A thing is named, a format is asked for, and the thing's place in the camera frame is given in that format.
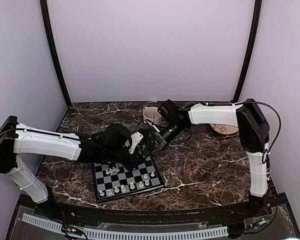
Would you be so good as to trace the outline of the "black grey chessboard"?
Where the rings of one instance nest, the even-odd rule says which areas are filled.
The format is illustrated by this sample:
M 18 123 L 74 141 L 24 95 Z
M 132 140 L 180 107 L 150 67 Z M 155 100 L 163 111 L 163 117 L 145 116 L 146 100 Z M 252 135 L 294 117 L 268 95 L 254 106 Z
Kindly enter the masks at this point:
M 98 204 L 157 190 L 164 186 L 156 162 L 151 155 L 133 170 L 128 170 L 119 163 L 115 165 L 95 163 L 92 170 L 95 198 Z M 134 183 L 135 189 L 130 189 L 130 182 Z M 144 187 L 139 187 L 139 182 L 143 182 Z M 126 186 L 126 192 L 121 191 L 121 185 Z M 118 193 L 114 192 L 115 187 L 119 189 Z M 112 195 L 108 195 L 107 190 L 112 190 Z M 103 191 L 104 196 L 100 196 L 99 191 Z

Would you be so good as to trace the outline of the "white bishop chess piece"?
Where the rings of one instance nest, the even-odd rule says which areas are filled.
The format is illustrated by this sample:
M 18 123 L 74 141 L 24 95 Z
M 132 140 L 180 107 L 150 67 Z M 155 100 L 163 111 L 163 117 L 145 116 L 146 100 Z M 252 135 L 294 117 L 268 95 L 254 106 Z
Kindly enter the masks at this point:
M 140 181 L 139 184 L 138 184 L 138 186 L 139 186 L 140 188 L 143 188 L 143 187 L 144 187 L 144 183 L 143 183 L 142 181 Z

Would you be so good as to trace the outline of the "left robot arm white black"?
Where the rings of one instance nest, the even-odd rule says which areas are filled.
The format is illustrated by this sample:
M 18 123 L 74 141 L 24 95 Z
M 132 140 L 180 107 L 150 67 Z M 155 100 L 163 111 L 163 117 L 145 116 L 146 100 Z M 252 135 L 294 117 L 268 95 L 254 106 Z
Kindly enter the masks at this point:
M 10 178 L 50 218 L 61 213 L 51 188 L 23 161 L 23 155 L 52 156 L 82 163 L 119 163 L 128 168 L 146 161 L 140 150 L 143 134 L 112 123 L 94 134 L 60 133 L 37 129 L 8 116 L 0 127 L 0 174 Z

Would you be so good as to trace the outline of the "white knight chess piece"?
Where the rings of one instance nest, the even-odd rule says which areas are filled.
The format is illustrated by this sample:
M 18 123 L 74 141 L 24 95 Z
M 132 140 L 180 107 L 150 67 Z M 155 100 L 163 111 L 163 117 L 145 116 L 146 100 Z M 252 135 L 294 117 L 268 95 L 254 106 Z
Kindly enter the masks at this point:
M 114 192 L 115 192 L 115 193 L 119 193 L 120 190 L 119 190 L 117 187 L 115 187 L 115 188 L 114 188 Z

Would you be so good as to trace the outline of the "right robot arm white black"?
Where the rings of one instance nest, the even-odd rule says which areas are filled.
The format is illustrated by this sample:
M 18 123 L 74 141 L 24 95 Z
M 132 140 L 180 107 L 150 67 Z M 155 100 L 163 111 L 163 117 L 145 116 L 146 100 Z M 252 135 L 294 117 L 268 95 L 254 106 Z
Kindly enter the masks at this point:
M 163 149 L 185 129 L 192 125 L 215 124 L 238 128 L 240 143 L 246 151 L 250 172 L 250 195 L 255 197 L 245 205 L 245 213 L 256 217 L 265 208 L 261 199 L 268 191 L 271 168 L 269 155 L 273 144 L 270 140 L 270 125 L 260 106 L 270 109 L 267 103 L 248 98 L 243 102 L 220 103 L 198 102 L 178 107 L 170 99 L 158 108 L 158 113 L 168 122 L 159 127 L 150 120 L 139 124 L 149 131 L 154 139 L 154 151 Z

